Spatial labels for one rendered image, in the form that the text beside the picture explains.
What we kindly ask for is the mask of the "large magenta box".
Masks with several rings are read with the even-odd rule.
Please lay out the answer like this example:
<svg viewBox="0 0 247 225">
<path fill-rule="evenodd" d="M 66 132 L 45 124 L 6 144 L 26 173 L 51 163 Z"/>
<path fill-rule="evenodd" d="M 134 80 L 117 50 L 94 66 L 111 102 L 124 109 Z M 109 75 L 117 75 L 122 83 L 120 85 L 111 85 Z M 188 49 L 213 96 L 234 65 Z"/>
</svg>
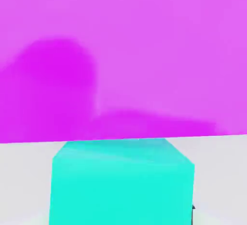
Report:
<svg viewBox="0 0 247 225">
<path fill-rule="evenodd" d="M 247 134 L 247 0 L 0 0 L 0 143 Z"/>
</svg>

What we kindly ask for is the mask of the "small cyan cube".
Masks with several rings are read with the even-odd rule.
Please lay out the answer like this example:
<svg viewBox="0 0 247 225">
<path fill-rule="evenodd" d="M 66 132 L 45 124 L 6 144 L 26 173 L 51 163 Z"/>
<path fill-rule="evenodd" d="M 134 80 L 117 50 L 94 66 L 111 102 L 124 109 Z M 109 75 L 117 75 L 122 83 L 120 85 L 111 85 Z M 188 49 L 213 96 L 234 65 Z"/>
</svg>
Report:
<svg viewBox="0 0 247 225">
<path fill-rule="evenodd" d="M 165 139 L 69 141 L 49 225 L 191 225 L 194 164 Z"/>
</svg>

